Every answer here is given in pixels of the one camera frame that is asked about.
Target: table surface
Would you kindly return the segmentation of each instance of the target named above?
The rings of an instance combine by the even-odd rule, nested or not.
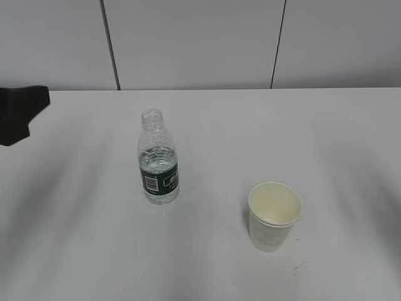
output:
[[[0,148],[0,299],[401,300],[401,89],[51,92]],[[149,203],[140,114],[161,109],[180,194]],[[255,249],[247,196],[304,211]]]

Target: white paper cup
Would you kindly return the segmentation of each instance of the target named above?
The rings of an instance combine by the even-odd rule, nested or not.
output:
[[[263,252],[280,249],[302,212],[299,195],[277,182],[254,187],[248,197],[249,235]]]

